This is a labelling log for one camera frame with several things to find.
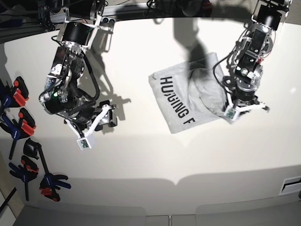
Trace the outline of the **black strip at table edge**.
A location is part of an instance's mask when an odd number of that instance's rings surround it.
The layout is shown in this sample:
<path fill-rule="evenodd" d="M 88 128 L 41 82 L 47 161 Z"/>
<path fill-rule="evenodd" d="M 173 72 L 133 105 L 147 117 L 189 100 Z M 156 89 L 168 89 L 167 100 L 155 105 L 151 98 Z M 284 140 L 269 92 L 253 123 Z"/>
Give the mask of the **black strip at table edge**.
<path fill-rule="evenodd" d="M 13 195 L 16 192 L 16 188 L 14 187 L 13 190 L 10 192 L 10 194 L 7 196 L 7 198 L 4 200 L 4 202 L 2 203 L 1 207 L 0 207 L 0 213 L 4 210 L 4 208 L 8 205 L 8 202 L 11 200 L 11 198 L 13 197 Z"/>

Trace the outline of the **large black bar clamp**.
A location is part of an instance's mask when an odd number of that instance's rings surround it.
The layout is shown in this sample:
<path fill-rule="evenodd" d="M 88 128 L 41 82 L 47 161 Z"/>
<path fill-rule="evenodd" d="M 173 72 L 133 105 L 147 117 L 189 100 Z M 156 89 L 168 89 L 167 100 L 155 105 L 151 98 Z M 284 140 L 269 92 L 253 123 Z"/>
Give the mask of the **large black bar clamp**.
<path fill-rule="evenodd" d="M 55 175 L 49 171 L 40 143 L 35 142 L 30 138 L 27 139 L 24 144 L 23 153 L 27 157 L 40 160 L 42 163 L 45 174 L 40 182 L 40 193 L 46 198 L 59 202 L 61 198 L 57 190 L 60 190 L 61 188 L 71 189 L 71 185 L 66 182 L 69 179 L 68 176 L 62 174 Z"/>

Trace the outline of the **blue orange bar clamp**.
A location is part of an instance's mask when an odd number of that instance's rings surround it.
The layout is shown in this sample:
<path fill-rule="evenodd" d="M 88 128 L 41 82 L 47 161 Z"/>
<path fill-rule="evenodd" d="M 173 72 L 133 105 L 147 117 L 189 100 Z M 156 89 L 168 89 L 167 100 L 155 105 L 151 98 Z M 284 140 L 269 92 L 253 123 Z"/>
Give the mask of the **blue orange bar clamp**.
<path fill-rule="evenodd" d="M 12 146 L 9 153 L 9 159 L 12 160 L 16 144 L 18 140 L 29 138 L 34 134 L 36 123 L 30 113 L 22 107 L 18 113 L 19 120 L 9 119 L 5 113 L 1 115 L 3 122 L 0 127 L 7 132 L 13 139 Z"/>
<path fill-rule="evenodd" d="M 16 166 L 10 162 L 8 164 L 11 169 L 9 173 L 24 183 L 25 199 L 26 201 L 29 201 L 29 182 L 37 178 L 39 168 L 37 164 L 26 155 L 22 155 L 21 164 L 22 166 Z"/>
<path fill-rule="evenodd" d="M 22 107 L 28 99 L 29 91 L 21 76 L 15 79 L 12 87 L 0 81 L 0 111 Z"/>

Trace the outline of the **upper blue orange bar clamp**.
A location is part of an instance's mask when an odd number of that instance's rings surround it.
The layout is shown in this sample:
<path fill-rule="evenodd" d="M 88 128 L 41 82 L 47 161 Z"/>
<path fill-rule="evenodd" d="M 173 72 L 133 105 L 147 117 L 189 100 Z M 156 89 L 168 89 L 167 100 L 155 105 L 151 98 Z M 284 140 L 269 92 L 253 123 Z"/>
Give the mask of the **upper blue orange bar clamp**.
<path fill-rule="evenodd" d="M 28 99 L 29 91 L 21 76 L 15 79 L 12 87 L 0 81 L 0 111 L 22 107 Z"/>

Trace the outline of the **grey T-shirt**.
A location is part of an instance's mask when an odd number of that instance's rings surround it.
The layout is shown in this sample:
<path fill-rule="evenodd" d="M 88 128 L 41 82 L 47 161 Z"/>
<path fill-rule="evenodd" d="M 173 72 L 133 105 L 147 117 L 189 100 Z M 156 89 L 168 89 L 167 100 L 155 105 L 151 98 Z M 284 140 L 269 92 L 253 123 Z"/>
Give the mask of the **grey T-shirt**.
<path fill-rule="evenodd" d="M 149 84 L 172 134 L 224 119 L 224 74 L 214 52 L 149 76 Z"/>

